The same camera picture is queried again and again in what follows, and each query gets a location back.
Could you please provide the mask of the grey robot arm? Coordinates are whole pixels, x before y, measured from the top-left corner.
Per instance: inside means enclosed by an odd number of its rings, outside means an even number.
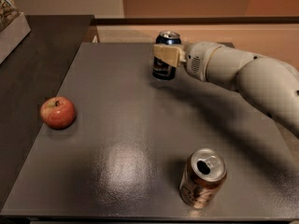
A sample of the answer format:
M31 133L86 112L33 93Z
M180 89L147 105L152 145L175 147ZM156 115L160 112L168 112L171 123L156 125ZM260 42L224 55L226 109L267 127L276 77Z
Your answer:
M290 64L220 43L155 44L154 56L228 91L299 136L299 73Z

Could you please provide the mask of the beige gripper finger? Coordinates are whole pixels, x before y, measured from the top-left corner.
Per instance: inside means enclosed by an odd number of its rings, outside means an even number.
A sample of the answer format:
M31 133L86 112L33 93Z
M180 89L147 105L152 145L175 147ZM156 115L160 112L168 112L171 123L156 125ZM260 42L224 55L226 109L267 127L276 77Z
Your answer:
M153 54L157 59L175 68L185 62L185 51L181 45L155 44Z

